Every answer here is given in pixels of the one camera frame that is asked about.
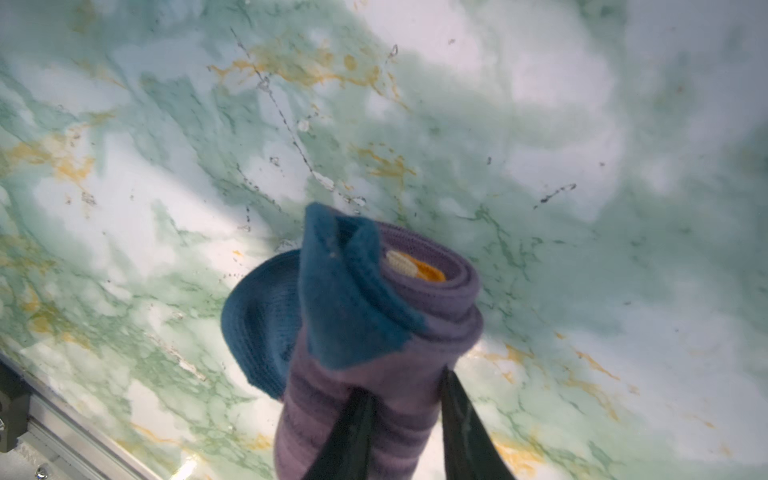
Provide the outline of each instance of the green marble surface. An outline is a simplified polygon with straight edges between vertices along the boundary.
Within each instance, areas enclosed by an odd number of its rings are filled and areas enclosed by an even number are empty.
[[[521,480],[766,478],[766,18],[4,0],[0,350],[161,478],[273,478],[218,316],[318,200],[477,266],[457,371]]]

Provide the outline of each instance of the black crack line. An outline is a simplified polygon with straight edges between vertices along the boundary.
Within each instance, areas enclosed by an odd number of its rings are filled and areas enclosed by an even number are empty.
[[[568,184],[568,185],[566,185],[564,187],[560,187],[557,190],[555,190],[554,192],[552,192],[551,194],[549,194],[546,197],[544,197],[541,200],[539,200],[539,203],[540,204],[546,204],[549,200],[552,199],[552,197],[554,197],[555,195],[559,194],[560,192],[565,192],[566,190],[571,191],[571,190],[573,190],[575,188],[576,188],[576,184]],[[533,208],[534,208],[534,210],[536,210],[538,208],[538,205],[534,205]]]
[[[240,37],[237,36],[237,33],[235,33],[232,27],[230,27],[230,31],[232,32],[232,35],[235,37],[235,40],[237,41],[237,46],[240,47],[240,49],[242,49],[245,52],[245,56],[248,58],[249,61],[252,60],[250,57],[250,53],[243,45],[243,42],[240,41]],[[255,65],[253,66],[253,70],[256,72],[256,75],[259,76],[259,86],[263,85],[262,89],[266,91],[267,94],[270,96],[270,100],[272,100],[272,103],[275,105],[275,108],[277,109],[277,113],[279,113],[280,118],[283,119],[283,124],[286,126],[286,129],[290,134],[290,139],[291,139],[291,142],[293,143],[293,146],[296,147],[296,149],[299,151],[299,154],[301,155],[301,159],[304,160],[304,164],[310,170],[312,177],[315,177],[315,171],[314,169],[312,169],[312,165],[310,165],[310,161],[307,160],[306,155],[301,150],[301,147],[299,146],[299,142],[296,140],[296,135],[293,133],[293,130],[291,130],[291,127],[288,125],[288,120],[286,120],[286,116],[283,114],[283,111],[280,109],[280,106],[277,104],[277,100],[275,100],[275,96],[272,93],[272,88],[270,88],[270,78],[263,76],[261,72],[256,69]]]

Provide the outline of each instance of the marble surface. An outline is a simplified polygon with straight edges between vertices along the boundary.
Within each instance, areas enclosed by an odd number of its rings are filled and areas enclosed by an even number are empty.
[[[766,18],[4,0],[0,349],[161,478],[273,478],[218,316],[318,200],[477,266],[457,371],[521,480],[768,477]]]

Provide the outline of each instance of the purple sock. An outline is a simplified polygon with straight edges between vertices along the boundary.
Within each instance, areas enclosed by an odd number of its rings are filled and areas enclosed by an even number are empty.
[[[364,255],[361,257],[359,251],[351,250],[347,245],[355,240],[345,231],[344,221],[339,221],[334,235],[317,237],[321,241],[315,243],[328,247],[330,253],[311,250],[312,239],[308,241],[307,237],[302,248],[302,255],[310,257],[307,263],[302,259],[302,269],[314,266],[311,257],[326,254],[333,259],[337,253],[343,256],[339,262],[342,269],[345,265],[349,269],[336,272],[334,279],[328,282],[323,281],[324,270],[321,269],[313,273],[311,282],[302,284],[300,281],[299,284],[303,323],[290,360],[283,397],[285,406],[275,439],[275,465],[281,480],[303,477],[323,447],[351,389],[356,386],[369,390],[380,400],[369,478],[411,478],[438,418],[439,380],[443,370],[452,368],[460,355],[475,344],[482,331],[482,316],[474,304],[480,281],[467,260],[427,238],[386,223],[376,224],[380,243],[371,243],[379,250],[373,253],[378,258],[375,261],[361,260]],[[446,281],[433,283],[397,273],[383,260],[388,250],[407,253],[432,265],[445,274]],[[359,267],[366,262],[376,268]],[[344,283],[344,291],[340,293],[337,290],[341,283],[330,280],[345,275],[351,282]],[[349,297],[354,300],[348,300],[345,295],[354,289],[359,291],[352,292],[355,296]],[[344,296],[343,301],[336,302],[330,310],[325,309],[322,315],[313,310],[313,305],[329,298],[333,302],[338,295]],[[359,298],[363,298],[365,308],[350,303]],[[325,340],[335,337],[328,337],[321,327],[323,322],[329,321],[329,312],[334,312],[333,308],[339,310],[338,317],[331,319],[336,321],[335,328],[340,324],[341,328],[346,326],[345,315],[376,309],[376,320],[372,320],[375,325],[371,327],[374,340],[365,335],[360,336],[365,338],[359,338],[359,342],[347,339],[346,344],[330,345],[332,342]],[[423,317],[423,324],[409,320],[414,312]],[[396,334],[391,334],[389,326],[382,322],[392,323],[392,331]],[[397,339],[402,332],[407,340],[400,345]],[[353,343],[365,345],[368,341],[390,340],[398,345],[397,348],[364,362],[334,363],[328,367],[329,362],[324,361],[335,358],[337,352],[334,349],[355,349]]]

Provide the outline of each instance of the yellow fabric patch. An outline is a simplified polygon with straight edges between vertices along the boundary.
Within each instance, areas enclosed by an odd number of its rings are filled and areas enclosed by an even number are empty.
[[[407,253],[389,250],[386,253],[386,259],[389,265],[402,275],[420,278],[428,282],[445,282],[445,274],[442,271],[411,257]]]

